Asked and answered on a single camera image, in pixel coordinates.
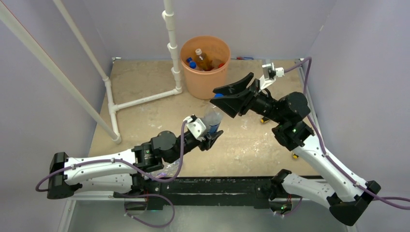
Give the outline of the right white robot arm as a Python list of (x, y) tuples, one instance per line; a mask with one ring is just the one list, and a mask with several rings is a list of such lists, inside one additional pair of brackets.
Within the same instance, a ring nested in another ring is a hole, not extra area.
[(272, 132), (277, 142), (304, 159), (325, 180), (318, 183), (283, 169), (271, 179), (270, 199), (297, 195), (329, 209), (335, 219), (347, 226), (357, 222), (381, 187), (376, 181), (358, 177), (330, 151), (321, 148), (319, 135), (304, 122), (310, 108), (303, 93), (292, 92), (276, 100), (263, 92), (253, 73), (213, 91), (211, 103), (230, 117), (253, 111), (276, 122)]

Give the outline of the small blue label bottle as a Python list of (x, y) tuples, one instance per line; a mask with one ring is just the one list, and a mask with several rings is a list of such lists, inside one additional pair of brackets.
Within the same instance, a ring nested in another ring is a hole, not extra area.
[(204, 111), (203, 119), (209, 125), (209, 134), (214, 134), (222, 122), (224, 112), (212, 103), (209, 103)]

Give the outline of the crushed clear bottle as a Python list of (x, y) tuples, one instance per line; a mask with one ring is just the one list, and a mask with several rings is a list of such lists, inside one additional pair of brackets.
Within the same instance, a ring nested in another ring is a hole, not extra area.
[(180, 159), (177, 159), (173, 163), (165, 163), (163, 169), (151, 172), (150, 174), (155, 178), (172, 177), (176, 174), (179, 166)]

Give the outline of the yellow tea bottle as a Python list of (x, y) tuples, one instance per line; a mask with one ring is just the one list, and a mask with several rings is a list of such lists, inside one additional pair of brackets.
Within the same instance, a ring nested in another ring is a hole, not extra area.
[(213, 69), (212, 63), (208, 58), (207, 54), (198, 48), (195, 50), (195, 62), (204, 71), (211, 71)]

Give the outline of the blue label water bottle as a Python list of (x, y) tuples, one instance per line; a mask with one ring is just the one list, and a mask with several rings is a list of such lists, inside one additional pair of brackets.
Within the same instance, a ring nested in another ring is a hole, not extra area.
[(189, 63), (189, 67), (193, 70), (197, 70), (197, 71), (203, 71), (202, 68), (200, 68), (194, 61), (191, 61)]

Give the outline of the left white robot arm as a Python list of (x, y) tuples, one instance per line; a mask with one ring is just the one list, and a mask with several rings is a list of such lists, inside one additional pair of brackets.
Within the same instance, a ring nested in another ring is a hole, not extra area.
[(207, 133), (199, 141), (187, 131), (175, 136), (162, 131), (141, 145), (99, 158), (74, 158), (65, 152), (54, 154), (50, 163), (48, 199), (64, 199), (85, 191), (113, 191), (133, 198), (144, 193), (143, 178), (163, 169), (195, 148), (209, 150), (223, 131)]

